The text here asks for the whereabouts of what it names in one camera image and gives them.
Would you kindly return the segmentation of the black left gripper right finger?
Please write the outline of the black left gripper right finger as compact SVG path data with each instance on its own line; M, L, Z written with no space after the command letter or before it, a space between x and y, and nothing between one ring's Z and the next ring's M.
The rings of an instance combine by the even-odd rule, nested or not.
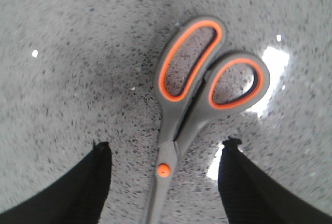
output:
M331 223L331 216L292 194L239 149L223 141L218 191L229 223Z

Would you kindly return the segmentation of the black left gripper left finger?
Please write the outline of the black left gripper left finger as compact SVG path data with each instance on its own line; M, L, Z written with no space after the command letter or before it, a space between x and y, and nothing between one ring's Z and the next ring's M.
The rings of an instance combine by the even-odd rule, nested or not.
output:
M108 142L38 194L1 213L1 223L98 223L110 189L112 153Z

